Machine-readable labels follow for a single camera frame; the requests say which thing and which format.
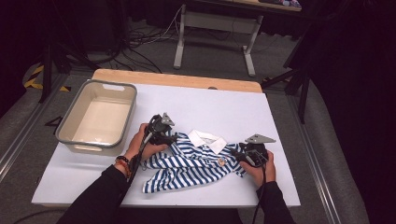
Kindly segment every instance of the shirt sleeve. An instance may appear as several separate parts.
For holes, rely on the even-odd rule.
[[[58,223],[110,223],[127,189],[125,175],[110,165],[76,198]]]
[[[262,200],[260,206],[264,212],[264,224],[289,224],[295,223],[288,207],[283,200],[283,194],[275,181],[268,182],[257,191],[260,197],[262,190]]]

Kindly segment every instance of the white plastic tub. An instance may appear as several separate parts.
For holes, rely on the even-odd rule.
[[[121,154],[136,105],[131,84],[89,80],[62,120],[56,137],[78,153]]]

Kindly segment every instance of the blue and white striped shirt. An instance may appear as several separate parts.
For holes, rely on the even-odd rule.
[[[143,192],[203,185],[232,172],[241,177],[246,172],[231,155],[230,149],[242,152],[238,144],[226,144],[216,154],[207,144],[195,147],[186,134],[179,133],[177,141],[170,148],[172,156],[159,152],[145,161],[146,167],[160,170],[144,184]]]

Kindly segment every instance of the cloth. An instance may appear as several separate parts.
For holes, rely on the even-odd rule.
[[[121,193],[127,188],[128,183],[125,180],[124,174],[117,170],[113,165],[110,165],[102,172],[102,175],[98,179],[96,179],[78,196],[78,198],[71,204],[64,215],[59,219],[58,223],[105,224],[118,220],[116,215],[118,201]],[[261,207],[265,214],[265,224],[294,223],[288,207],[283,201],[282,192],[280,191],[276,182],[265,184]],[[148,211],[146,213],[136,212],[133,216],[127,217],[129,218],[129,223],[140,223],[135,221],[135,218],[136,220],[139,220],[139,218],[144,219],[147,217],[147,214],[156,214],[154,209],[147,208],[147,210]],[[201,223],[219,223],[217,219],[212,219],[212,216],[207,216],[205,210],[195,210],[195,213],[199,212],[202,212],[201,217],[208,218],[208,221]],[[225,216],[223,219],[225,220],[224,223],[232,223],[226,221],[229,218],[228,214],[218,213],[218,216]]]
[[[232,149],[242,152],[242,148],[208,133],[178,133],[177,141],[170,148],[172,156],[159,152],[144,162],[146,167],[160,170],[144,184],[143,192],[203,185],[218,181],[229,173],[241,177],[246,173],[231,155]]]

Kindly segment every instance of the gray carpet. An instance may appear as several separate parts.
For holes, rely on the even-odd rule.
[[[144,23],[139,22],[133,24],[133,26],[144,26]],[[166,74],[261,82],[264,77],[275,77],[287,71],[282,65],[296,44],[287,36],[259,35],[252,51],[257,76],[249,77],[243,54],[240,51],[240,45],[247,37],[235,34],[233,38],[229,36],[226,40],[220,41],[213,35],[223,37],[227,34],[196,29],[189,32],[179,70],[173,68],[177,44],[175,40],[169,39],[142,45],[136,50],[152,60]],[[126,50],[126,52],[140,62],[145,61],[129,50]],[[104,57],[106,55],[90,55],[93,60]],[[117,59],[119,62],[134,66],[136,70],[148,71],[141,66],[136,66],[136,63],[133,64],[122,55],[118,56]],[[101,66],[128,70],[126,66],[115,61],[103,63]],[[58,116],[63,116],[80,85],[92,76],[92,71],[84,66],[74,65],[73,67],[73,71],[64,83],[65,86],[71,87],[71,91],[56,91],[56,95],[39,118],[20,155],[0,183],[1,223],[14,223],[30,214],[49,210],[46,207],[31,204],[30,201],[37,187],[36,182],[42,176],[58,143],[53,135],[54,128],[44,124]],[[266,94],[302,204],[298,207],[292,207],[290,211],[297,223],[331,223],[326,215],[316,180],[308,162],[309,157],[306,154],[300,124],[296,121],[295,111],[290,106],[290,101],[298,100],[298,96],[286,96],[280,89],[283,84],[276,86],[277,88],[266,91]],[[29,89],[14,107],[0,119],[2,133],[0,135],[0,155],[2,157],[12,144],[13,139],[23,128],[31,111],[35,109],[40,93],[40,90]],[[368,223],[364,204],[348,171],[326,106],[313,84],[311,84],[308,93],[305,120],[304,128],[309,134],[309,139],[332,195],[340,222]],[[240,209],[239,212],[244,223],[251,223],[253,209],[244,208]],[[30,217],[22,223],[54,223],[61,215],[62,212],[50,210],[48,213]],[[263,215],[259,213],[256,222],[262,223],[262,220]]]

